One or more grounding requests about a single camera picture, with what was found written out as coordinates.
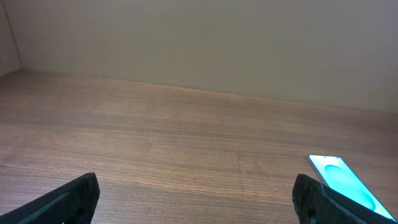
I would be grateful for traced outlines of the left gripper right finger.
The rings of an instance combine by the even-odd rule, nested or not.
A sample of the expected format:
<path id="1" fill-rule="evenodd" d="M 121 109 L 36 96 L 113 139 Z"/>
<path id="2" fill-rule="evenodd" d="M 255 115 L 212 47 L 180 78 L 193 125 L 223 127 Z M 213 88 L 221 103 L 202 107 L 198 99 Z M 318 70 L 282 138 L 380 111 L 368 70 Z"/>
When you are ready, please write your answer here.
<path id="1" fill-rule="evenodd" d="M 300 224 L 396 224 L 305 174 L 295 180 L 292 201 Z"/>

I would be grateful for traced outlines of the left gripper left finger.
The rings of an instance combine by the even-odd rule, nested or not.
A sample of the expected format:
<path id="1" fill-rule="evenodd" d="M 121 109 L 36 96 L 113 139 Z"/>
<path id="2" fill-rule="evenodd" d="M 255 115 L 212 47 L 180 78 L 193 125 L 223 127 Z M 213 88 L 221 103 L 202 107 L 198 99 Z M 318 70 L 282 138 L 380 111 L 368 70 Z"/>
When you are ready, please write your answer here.
<path id="1" fill-rule="evenodd" d="M 1 215 L 1 224 L 90 224 L 99 197 L 98 180 L 90 172 Z"/>

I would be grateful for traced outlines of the turquoise screen smartphone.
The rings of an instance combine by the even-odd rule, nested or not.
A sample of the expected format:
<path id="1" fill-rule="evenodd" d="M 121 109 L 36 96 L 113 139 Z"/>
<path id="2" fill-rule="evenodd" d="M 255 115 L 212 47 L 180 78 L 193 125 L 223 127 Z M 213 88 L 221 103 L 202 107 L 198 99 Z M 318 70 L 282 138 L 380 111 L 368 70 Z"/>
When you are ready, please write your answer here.
<path id="1" fill-rule="evenodd" d="M 397 221 L 341 157 L 310 154 L 308 162 L 329 188 L 379 215 Z"/>

